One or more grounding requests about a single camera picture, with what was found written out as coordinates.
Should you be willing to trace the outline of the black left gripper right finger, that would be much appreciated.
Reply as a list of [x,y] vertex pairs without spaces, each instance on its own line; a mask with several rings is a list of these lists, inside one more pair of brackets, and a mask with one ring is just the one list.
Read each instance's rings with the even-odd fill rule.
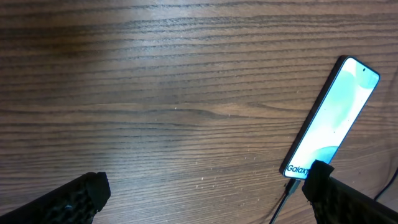
[[397,212],[334,179],[333,171],[315,160],[302,187],[318,224],[397,224]]

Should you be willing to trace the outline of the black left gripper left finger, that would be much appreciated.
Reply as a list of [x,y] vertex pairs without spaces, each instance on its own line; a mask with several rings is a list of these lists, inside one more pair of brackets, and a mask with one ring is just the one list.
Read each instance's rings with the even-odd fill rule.
[[1,216],[3,224],[93,223],[111,190],[106,173],[88,172]]

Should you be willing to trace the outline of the blue Galaxy smartphone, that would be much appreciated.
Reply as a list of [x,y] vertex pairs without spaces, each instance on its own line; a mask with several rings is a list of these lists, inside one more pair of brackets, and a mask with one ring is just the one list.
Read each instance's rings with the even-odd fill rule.
[[315,161],[329,164],[380,81],[380,74],[357,58],[342,55],[293,141],[279,172],[306,179]]

